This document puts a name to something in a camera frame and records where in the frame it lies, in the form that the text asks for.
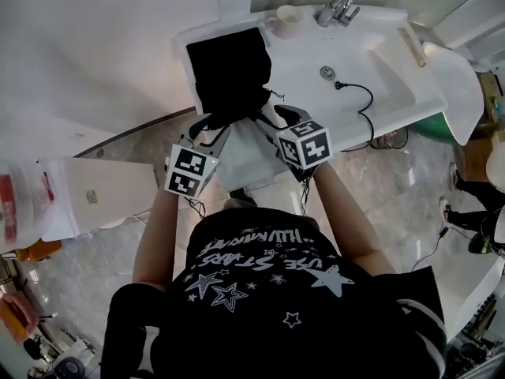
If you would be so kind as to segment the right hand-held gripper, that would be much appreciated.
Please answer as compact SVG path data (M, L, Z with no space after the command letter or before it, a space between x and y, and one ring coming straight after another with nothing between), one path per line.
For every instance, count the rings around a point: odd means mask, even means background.
M277 157L296 180L303 182L315 174L321 163L333 157L329 130L301 108L276 104L274 111L286 122L285 127L276 126L261 111L252 113L252 121L276 146Z

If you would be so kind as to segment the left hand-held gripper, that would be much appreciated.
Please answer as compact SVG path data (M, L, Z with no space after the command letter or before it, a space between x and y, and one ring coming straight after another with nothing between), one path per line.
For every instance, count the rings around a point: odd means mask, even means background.
M179 196L197 199L220 164L219 156L230 135L224 126L208 144L195 143L211 121L211 114L199 114L189 124L188 133L174 143L166 170L164 189Z

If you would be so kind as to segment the black cloth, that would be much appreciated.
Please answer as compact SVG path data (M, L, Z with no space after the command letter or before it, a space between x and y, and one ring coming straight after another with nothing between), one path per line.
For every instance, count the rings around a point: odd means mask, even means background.
M258 28L191 43L186 50L209 130L249 117L270 99L265 85L271 59Z

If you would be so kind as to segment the person's left forearm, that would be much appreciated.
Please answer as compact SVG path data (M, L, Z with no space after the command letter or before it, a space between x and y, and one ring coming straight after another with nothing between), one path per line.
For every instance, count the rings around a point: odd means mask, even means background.
M133 282L166 291L173 279L178 222L178 195L160 188L140 239Z

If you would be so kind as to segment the clear plastic bag red label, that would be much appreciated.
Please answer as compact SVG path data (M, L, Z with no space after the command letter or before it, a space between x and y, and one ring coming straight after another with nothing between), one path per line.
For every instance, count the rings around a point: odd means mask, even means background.
M54 210L55 191L43 166L0 159L0 254L41 239Z

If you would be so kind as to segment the white vanity cabinet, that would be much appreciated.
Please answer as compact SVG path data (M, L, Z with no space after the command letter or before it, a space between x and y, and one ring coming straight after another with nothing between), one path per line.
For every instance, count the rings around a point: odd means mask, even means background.
M235 122L219 156L217 175L222 188L237 190L288 171L276 152L254 122Z

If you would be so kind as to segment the white washbasin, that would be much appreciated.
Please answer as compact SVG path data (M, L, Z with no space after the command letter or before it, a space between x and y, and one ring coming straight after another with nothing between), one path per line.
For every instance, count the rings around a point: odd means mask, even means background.
M359 6L350 25L320 27L316 6L303 6L298 34L280 39L264 27L267 13L229 17L174 37L189 90L195 77L186 47L249 28L258 28L271 58L267 87L300 107L331 134L336 151L366 142L440 113L447 101L429 64L417 65L398 33L405 28L426 58L403 9ZM320 68L330 66L335 79L326 81Z

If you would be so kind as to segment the person's dark shoe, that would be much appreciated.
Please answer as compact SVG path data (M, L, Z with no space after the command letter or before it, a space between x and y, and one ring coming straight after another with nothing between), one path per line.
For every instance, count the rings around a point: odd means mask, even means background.
M230 192L230 198L234 200L239 207L256 207L257 203L250 197L244 188L236 189Z

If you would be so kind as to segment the pale ceramic mug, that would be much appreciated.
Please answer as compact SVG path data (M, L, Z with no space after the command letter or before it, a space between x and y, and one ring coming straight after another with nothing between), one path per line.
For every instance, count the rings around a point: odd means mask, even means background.
M264 20L265 27L280 39L294 38L303 21L302 12L295 6L280 6L273 15Z

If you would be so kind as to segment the white box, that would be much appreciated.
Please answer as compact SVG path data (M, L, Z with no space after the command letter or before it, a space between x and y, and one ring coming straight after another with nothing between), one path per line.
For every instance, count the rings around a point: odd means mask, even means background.
M47 173L55 206L45 242L74 238L147 211L158 191L148 163L66 157L50 161Z

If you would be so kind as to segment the chrome faucet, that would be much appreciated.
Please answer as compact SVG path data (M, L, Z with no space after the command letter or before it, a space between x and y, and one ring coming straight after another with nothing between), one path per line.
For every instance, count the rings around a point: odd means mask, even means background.
M332 21L335 21L339 25L347 27L361 9L356 6L352 13L348 13L353 2L354 0L330 0L316 15L316 23L320 27L326 28Z

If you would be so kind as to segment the wooden comb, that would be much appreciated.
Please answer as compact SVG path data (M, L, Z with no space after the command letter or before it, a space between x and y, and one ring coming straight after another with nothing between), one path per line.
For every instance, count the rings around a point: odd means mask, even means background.
M417 65L421 68L425 67L426 61L420 51L417 49L417 46L415 45L415 42L413 41L408 31L405 28L398 28L398 33L408 47Z

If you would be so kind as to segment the green bathtub with white rim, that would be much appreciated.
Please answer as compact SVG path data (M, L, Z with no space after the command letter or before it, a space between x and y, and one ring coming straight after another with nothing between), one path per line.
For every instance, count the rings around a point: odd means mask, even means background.
M484 113L484 97L477 74L460 54L424 42L422 47L440 87L447 109L417 121L410 130L434 141L464 146Z

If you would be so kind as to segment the person's black printed t-shirt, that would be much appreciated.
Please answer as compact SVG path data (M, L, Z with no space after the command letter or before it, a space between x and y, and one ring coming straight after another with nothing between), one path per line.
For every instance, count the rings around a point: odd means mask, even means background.
M308 221L236 208L199 222L166 291L111 299L101 379L440 379L433 272L371 276Z

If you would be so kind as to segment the orange container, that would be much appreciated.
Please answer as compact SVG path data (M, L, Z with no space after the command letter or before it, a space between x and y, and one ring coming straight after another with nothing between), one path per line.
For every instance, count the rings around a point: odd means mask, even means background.
M25 249L15 250L19 261L41 261L62 248L60 240L45 242L42 239Z

